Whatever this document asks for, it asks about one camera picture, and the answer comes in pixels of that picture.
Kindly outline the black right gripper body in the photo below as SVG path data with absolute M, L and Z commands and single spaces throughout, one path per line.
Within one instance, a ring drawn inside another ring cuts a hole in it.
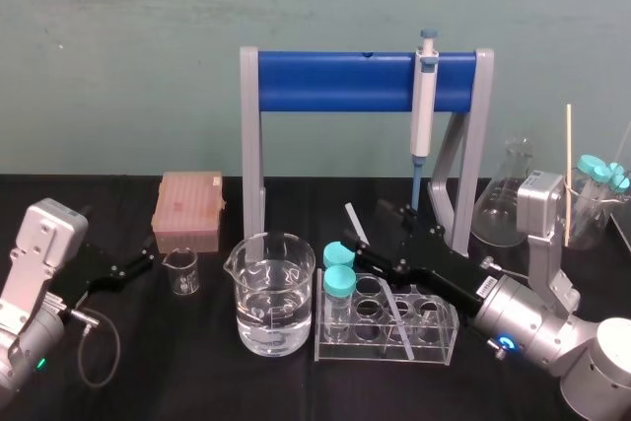
M 456 307 L 464 316 L 477 316 L 496 285 L 495 275 L 452 250 L 441 226 L 416 226 L 399 247 L 400 284 L 420 285 Z

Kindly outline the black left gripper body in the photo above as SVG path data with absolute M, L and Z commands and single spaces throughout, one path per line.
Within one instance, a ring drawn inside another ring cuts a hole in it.
M 126 272 L 115 258 L 90 244 L 82 244 L 77 254 L 53 277 L 50 293 L 66 307 L 79 307 L 98 292 L 118 292 L 125 285 Z

